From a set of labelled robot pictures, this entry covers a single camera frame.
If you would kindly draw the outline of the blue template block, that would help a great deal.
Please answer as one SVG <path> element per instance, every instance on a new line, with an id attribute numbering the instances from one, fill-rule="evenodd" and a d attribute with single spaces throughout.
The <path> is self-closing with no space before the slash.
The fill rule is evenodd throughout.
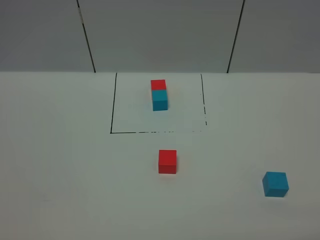
<path id="1" fill-rule="evenodd" d="M 165 89 L 152 90 L 152 110 L 153 111 L 166 111 L 168 110 L 168 94 Z"/>

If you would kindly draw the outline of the red template block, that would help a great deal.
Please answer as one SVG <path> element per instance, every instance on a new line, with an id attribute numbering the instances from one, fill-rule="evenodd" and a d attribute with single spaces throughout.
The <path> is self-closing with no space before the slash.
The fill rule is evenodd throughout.
<path id="1" fill-rule="evenodd" d="M 165 79 L 154 79 L 150 81 L 151 90 L 152 91 L 159 91 L 159 90 L 166 90 L 166 80 Z"/>

